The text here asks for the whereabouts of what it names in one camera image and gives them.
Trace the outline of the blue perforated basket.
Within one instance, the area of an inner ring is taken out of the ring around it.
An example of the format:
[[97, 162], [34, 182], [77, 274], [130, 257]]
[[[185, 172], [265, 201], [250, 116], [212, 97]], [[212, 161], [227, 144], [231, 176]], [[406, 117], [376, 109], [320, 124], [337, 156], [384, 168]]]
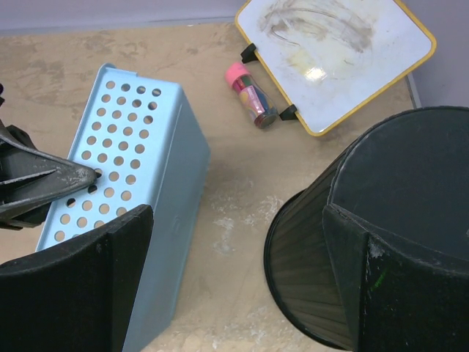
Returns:
[[179, 84], [103, 65], [68, 158], [100, 171], [53, 202], [37, 244], [47, 249], [150, 205], [154, 225], [124, 351], [140, 351], [174, 316], [210, 148]]

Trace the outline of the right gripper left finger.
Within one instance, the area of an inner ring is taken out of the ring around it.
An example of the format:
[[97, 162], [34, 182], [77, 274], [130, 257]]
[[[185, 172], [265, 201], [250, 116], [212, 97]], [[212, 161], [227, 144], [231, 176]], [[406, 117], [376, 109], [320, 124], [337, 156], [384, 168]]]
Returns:
[[1, 264], [2, 351], [121, 351], [152, 235], [139, 205]]

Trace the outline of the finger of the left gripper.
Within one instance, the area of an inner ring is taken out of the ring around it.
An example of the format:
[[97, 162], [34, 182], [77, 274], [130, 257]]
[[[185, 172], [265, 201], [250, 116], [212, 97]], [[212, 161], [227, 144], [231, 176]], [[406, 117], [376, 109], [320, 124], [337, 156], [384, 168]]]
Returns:
[[42, 224], [51, 203], [97, 180], [94, 169], [39, 151], [20, 128], [1, 125], [1, 228]]

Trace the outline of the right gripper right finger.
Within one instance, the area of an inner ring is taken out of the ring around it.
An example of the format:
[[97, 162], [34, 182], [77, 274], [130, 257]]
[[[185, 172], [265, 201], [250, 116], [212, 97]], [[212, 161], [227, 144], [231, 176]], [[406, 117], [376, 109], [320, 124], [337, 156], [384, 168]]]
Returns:
[[467, 260], [338, 205], [322, 216], [354, 351], [468, 350]]

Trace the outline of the large black bucket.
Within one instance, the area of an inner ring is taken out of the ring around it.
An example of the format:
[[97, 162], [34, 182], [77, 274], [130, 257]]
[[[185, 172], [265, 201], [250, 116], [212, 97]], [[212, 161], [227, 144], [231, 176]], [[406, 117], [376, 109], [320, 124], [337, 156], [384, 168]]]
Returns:
[[379, 122], [270, 225], [263, 263], [275, 303], [306, 336], [354, 351], [322, 225], [331, 204], [468, 261], [468, 109], [428, 107]]

